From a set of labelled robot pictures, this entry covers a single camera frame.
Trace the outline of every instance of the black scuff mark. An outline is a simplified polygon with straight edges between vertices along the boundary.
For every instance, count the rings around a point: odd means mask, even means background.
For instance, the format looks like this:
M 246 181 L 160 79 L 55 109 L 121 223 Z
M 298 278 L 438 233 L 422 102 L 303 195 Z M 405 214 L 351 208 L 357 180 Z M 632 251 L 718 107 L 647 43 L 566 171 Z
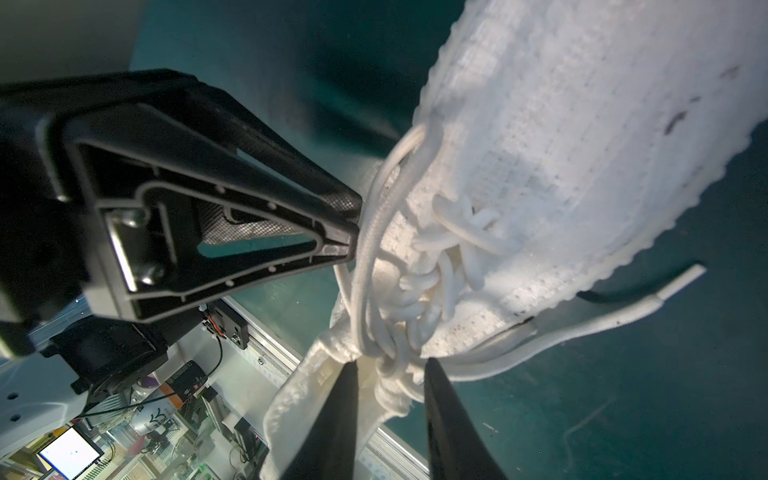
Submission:
M 669 135 L 672 133 L 672 130 L 674 130 L 674 126 L 677 125 L 677 122 L 685 120 L 685 117 L 688 115 L 687 111 L 681 111 L 678 112 L 677 115 L 672 117 L 672 120 L 667 125 L 667 128 L 664 128 L 664 135 Z
M 728 80 L 734 80 L 736 77 L 739 76 L 739 70 L 741 69 L 741 65 L 736 65 L 735 67 L 728 68 L 723 73 L 720 74 L 719 78 L 728 79 Z

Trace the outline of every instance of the sneaker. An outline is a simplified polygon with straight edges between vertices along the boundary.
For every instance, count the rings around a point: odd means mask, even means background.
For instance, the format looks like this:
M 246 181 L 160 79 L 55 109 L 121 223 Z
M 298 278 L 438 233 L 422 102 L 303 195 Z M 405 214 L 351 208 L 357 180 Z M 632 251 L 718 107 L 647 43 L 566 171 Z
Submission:
M 768 2 L 474 0 L 429 73 L 415 127 L 371 186 L 332 327 L 276 395 L 282 471 L 344 362 L 358 452 L 421 400 L 426 358 L 485 378 L 652 313 L 703 272 L 553 329 L 534 320 L 607 278 L 724 175 L 768 117 Z

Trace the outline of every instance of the white screen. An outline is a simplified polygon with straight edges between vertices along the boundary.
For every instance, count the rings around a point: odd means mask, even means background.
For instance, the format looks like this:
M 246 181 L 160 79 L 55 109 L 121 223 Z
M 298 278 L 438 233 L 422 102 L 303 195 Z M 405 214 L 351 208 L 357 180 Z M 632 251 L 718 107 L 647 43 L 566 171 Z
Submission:
M 42 449 L 40 455 L 68 480 L 72 480 L 101 456 L 75 429 L 64 432 Z

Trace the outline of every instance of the metal screw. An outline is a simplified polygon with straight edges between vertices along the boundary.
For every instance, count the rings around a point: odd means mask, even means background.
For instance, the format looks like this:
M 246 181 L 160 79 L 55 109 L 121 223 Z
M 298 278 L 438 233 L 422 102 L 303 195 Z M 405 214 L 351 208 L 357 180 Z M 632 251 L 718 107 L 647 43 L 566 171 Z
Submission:
M 138 228 L 147 224 L 149 213 L 143 208 L 128 208 L 113 212 L 114 218 L 130 228 Z
M 144 285 L 154 285 L 165 275 L 165 267 L 159 264 L 147 265 L 139 275 L 139 281 Z

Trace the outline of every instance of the shoelace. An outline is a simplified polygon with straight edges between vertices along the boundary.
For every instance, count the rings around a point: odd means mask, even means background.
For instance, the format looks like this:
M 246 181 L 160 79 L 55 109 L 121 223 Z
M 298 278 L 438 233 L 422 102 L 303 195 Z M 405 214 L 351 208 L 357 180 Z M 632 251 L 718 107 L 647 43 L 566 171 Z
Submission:
M 380 306 L 369 295 L 373 265 L 386 228 L 419 182 L 442 146 L 439 122 L 413 127 L 392 149 L 374 179 L 362 214 L 351 277 L 346 265 L 334 266 L 336 280 L 349 313 L 352 342 L 361 354 L 377 359 L 376 368 L 384 379 L 393 380 L 410 398 L 423 402 L 423 388 L 406 375 L 409 365 L 423 368 L 419 354 L 440 320 L 448 322 L 455 312 L 458 294 L 469 285 L 483 287 L 485 272 L 478 250 L 491 255 L 511 253 L 508 240 L 498 236 L 495 221 L 500 214 L 492 209 L 475 212 L 467 197 L 451 202 L 441 194 L 432 199 L 432 212 L 440 231 L 419 233 L 412 247 L 419 260 L 399 279 L 399 288 Z M 413 152 L 385 195 L 385 185 L 402 160 Z M 458 247 L 461 264 L 454 270 L 447 250 Z M 533 323 L 522 323 L 476 346 L 469 352 L 441 358 L 451 380 L 476 380 L 504 372 L 539 352 L 566 340 L 626 325 L 655 312 L 664 301 L 706 271 L 694 265 L 663 289 L 622 309 L 575 326 L 555 330 L 522 345 L 536 334 Z M 377 399 L 387 406 L 389 398 L 377 385 Z

